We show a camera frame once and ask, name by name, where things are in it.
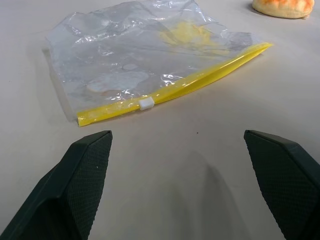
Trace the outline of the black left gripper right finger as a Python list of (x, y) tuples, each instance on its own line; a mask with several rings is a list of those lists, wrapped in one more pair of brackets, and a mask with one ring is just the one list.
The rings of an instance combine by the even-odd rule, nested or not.
[(320, 240), (320, 164), (298, 143), (255, 130), (244, 140), (261, 194), (286, 240)]

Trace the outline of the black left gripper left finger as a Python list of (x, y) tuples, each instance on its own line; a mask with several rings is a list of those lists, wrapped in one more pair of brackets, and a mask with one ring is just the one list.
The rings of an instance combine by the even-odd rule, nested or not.
[(88, 240), (112, 140), (112, 132), (104, 130), (72, 143), (33, 188), (0, 240)]

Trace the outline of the clear yellow-zip plastic bag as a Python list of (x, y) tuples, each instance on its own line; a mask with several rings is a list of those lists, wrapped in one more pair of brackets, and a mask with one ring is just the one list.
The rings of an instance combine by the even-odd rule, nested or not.
[(75, 12), (47, 42), (81, 127), (194, 92), (270, 47), (251, 33), (229, 31), (195, 0), (135, 0)]

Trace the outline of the golden round bread bun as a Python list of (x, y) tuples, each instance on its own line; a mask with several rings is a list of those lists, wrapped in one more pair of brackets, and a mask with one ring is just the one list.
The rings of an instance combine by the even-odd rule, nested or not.
[(256, 11), (278, 18), (300, 19), (310, 15), (315, 0), (252, 0)]

